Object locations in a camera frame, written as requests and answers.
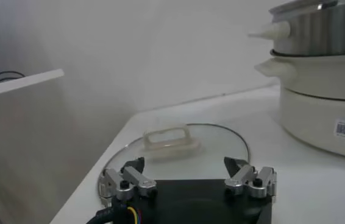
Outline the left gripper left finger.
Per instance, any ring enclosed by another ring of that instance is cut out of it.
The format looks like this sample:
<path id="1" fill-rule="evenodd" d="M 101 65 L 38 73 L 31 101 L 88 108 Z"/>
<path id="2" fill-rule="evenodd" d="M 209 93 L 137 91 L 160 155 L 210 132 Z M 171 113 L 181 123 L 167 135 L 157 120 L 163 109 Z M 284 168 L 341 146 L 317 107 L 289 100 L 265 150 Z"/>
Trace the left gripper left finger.
<path id="1" fill-rule="evenodd" d="M 126 203 L 135 198 L 155 198 L 157 182 L 143 175 L 144 167 L 144 157 L 124 163 L 120 170 L 105 166 L 98 179 L 102 205 L 110 207 L 114 200 Z"/>

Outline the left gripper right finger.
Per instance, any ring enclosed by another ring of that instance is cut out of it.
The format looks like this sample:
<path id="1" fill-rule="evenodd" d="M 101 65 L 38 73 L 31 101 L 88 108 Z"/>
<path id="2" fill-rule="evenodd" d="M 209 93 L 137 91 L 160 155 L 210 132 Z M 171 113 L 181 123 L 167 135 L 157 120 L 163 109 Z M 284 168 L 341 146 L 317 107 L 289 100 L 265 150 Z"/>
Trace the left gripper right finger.
<path id="1" fill-rule="evenodd" d="M 276 198 L 277 172 L 272 167 L 257 170 L 243 159 L 224 158 L 229 178 L 224 180 L 226 189 L 233 195 L 248 194 L 251 198 Z"/>

